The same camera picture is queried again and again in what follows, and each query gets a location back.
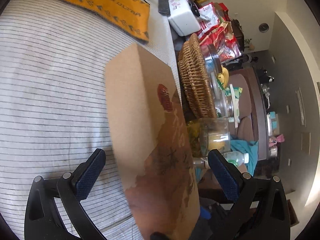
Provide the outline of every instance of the brown cardboard box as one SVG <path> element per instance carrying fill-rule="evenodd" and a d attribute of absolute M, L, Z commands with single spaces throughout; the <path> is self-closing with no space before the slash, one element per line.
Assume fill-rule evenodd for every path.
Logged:
<path fill-rule="evenodd" d="M 113 152 L 143 238 L 157 231 L 188 239 L 199 196 L 171 68 L 133 44 L 106 65 L 106 98 Z"/>

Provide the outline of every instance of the glass jar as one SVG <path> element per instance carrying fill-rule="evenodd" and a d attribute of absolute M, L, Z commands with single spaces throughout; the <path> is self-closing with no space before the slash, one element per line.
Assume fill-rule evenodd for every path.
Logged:
<path fill-rule="evenodd" d="M 222 91 L 220 99 L 214 99 L 214 105 L 216 107 L 218 117 L 233 117 L 232 98 L 231 96 L 226 96 L 224 91 Z"/>
<path fill-rule="evenodd" d="M 217 76 L 222 73 L 219 56 L 213 44 L 201 46 L 201 53 L 204 59 L 205 68 L 210 81 L 210 87 L 214 93 L 218 89 Z"/>
<path fill-rule="evenodd" d="M 213 149 L 218 149 L 220 153 L 230 152 L 227 118 L 201 118 L 199 123 L 199 144 L 202 156 L 208 156 Z"/>

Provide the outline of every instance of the teal cloth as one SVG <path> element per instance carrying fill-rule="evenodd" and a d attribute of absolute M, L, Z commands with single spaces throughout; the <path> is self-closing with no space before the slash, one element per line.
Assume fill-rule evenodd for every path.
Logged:
<path fill-rule="evenodd" d="M 270 118 L 276 119 L 276 112 L 270 112 Z"/>
<path fill-rule="evenodd" d="M 196 168 L 196 181 L 197 184 L 199 183 L 199 181 L 201 180 L 201 173 L 202 173 L 202 169 L 201 168 Z"/>
<path fill-rule="evenodd" d="M 248 172 L 253 176 L 254 169 L 258 162 L 258 142 L 245 140 L 230 140 L 231 151 L 239 151 L 241 153 L 249 153 L 249 163 L 246 163 Z"/>

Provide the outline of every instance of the red snack bag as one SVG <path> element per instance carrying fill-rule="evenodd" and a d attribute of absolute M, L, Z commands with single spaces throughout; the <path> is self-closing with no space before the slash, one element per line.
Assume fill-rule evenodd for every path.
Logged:
<path fill-rule="evenodd" d="M 222 43 L 225 40 L 225 36 L 227 36 L 228 34 L 229 27 L 231 27 L 230 22 L 221 23 L 218 28 L 214 29 L 204 36 L 203 40 L 200 42 L 200 46 L 213 44 L 216 50 L 218 50 L 222 46 Z"/>
<path fill-rule="evenodd" d="M 218 56 L 221 63 L 228 62 L 241 56 L 241 52 L 235 37 L 233 37 L 231 40 L 224 40 L 224 44 L 218 50 Z"/>
<path fill-rule="evenodd" d="M 209 3 L 199 9 L 200 14 L 207 16 L 210 18 L 210 21 L 201 21 L 199 22 L 201 26 L 201 30 L 199 30 L 196 34 L 200 41 L 205 38 L 205 34 L 219 27 L 220 19 L 216 13 L 216 9 L 213 6 L 213 3 Z"/>

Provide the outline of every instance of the black device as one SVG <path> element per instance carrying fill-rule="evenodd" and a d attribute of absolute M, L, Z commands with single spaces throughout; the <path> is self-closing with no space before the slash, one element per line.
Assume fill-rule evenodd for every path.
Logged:
<path fill-rule="evenodd" d="M 198 9 L 197 5 L 195 4 L 195 2 L 193 0 L 188 0 L 188 4 L 190 6 L 190 9 L 191 9 L 193 15 L 196 17 L 200 17 L 200 12 L 199 12 L 199 9 Z"/>
<path fill-rule="evenodd" d="M 169 0 L 158 0 L 158 12 L 164 15 L 170 15 Z"/>
<path fill-rule="evenodd" d="M 257 72 L 260 84 L 268 84 L 268 83 L 273 82 L 275 80 L 273 77 L 268 76 L 267 71 L 263 68 L 257 69 L 256 72 Z"/>

